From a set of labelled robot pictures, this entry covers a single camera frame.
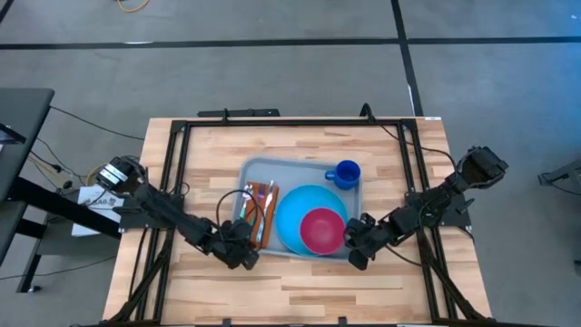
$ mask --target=wooden tabletop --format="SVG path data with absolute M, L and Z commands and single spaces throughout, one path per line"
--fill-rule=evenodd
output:
M 161 179 L 171 121 L 152 119 L 143 145 L 142 164 L 149 168 L 151 183 L 156 186 Z M 418 118 L 418 126 L 423 146 L 448 151 L 442 121 Z M 395 128 L 388 128 L 396 134 Z M 172 176 L 178 152 L 176 146 Z M 411 146 L 409 154 L 416 185 L 420 185 Z M 235 188 L 242 163 L 254 155 L 356 161 L 362 171 L 363 212 L 375 217 L 402 205 L 407 191 L 399 143 L 377 126 L 200 127 L 192 129 L 189 142 L 184 181 L 191 190 L 184 210 L 213 218 L 218 199 Z M 424 157 L 432 186 L 452 173 L 445 156 L 424 152 Z M 222 205 L 221 217 L 231 216 L 232 200 Z M 477 310 L 490 315 L 472 241 L 458 228 L 440 230 L 450 276 Z M 141 234 L 141 230 L 132 230 L 123 235 L 104 319 L 114 315 L 127 300 Z M 415 237 L 396 250 L 419 261 Z M 169 276 L 162 324 L 222 323 L 222 318 L 232 318 L 233 323 L 337 323 L 339 316 L 346 316 L 350 323 L 429 322 L 421 269 L 387 250 L 380 251 L 364 272 L 348 263 L 269 255 L 262 255 L 251 271 L 241 267 L 229 270 L 176 234 Z M 434 280 L 440 315 L 446 316 L 435 275 Z M 156 289 L 157 281 L 153 281 L 150 294 Z M 149 296 L 146 317 L 152 312 L 153 296 Z

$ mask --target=gray tray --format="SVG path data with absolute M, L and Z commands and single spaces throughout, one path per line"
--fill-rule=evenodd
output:
M 307 160 L 290 160 L 280 158 L 254 157 L 246 161 L 240 171 L 238 188 L 242 189 L 247 182 L 268 184 L 271 180 L 280 187 L 278 203 L 293 189 L 303 185 L 320 185 L 332 190 L 345 204 L 350 218 L 358 218 L 361 213 L 361 181 L 348 191 L 337 188 L 332 181 L 325 180 L 325 172 L 335 168 L 337 163 L 318 163 Z M 236 198 L 232 219 L 239 219 L 242 208 L 242 197 Z M 304 256 L 288 249 L 278 235 L 275 222 L 272 222 L 271 237 L 261 253 L 277 254 L 296 258 L 318 260 L 346 261 L 349 249 L 343 246 L 333 255 Z

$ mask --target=concrete floor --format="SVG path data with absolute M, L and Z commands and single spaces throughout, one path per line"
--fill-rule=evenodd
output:
M 581 5 L 541 0 L 401 0 L 409 37 L 581 35 Z M 138 1 L 125 1 L 136 5 Z M 109 0 L 15 0 L 0 43 L 120 42 L 396 35 L 386 0 L 165 0 L 124 14 Z M 452 154 L 489 145 L 510 164 L 505 180 L 473 192 L 478 259 L 495 317 L 581 325 L 579 201 L 540 187 L 537 174 L 579 158 L 581 45 L 410 47 L 425 115 L 442 116 Z M 53 105 L 128 134 L 152 116 L 223 107 L 283 115 L 411 115 L 396 45 L 219 49 L 0 51 L 0 86 L 51 87 Z M 41 138 L 78 173 L 141 144 L 50 113 Z M 41 144 L 35 150 L 49 157 Z M 23 175 L 48 183 L 26 166 Z M 42 219 L 39 212 L 28 217 Z M 32 242 L 17 237 L 0 277 L 22 272 Z M 38 272 L 114 253 L 47 257 Z M 36 279 L 15 294 L 0 282 L 0 326 L 64 326 L 101 318 L 113 262 Z

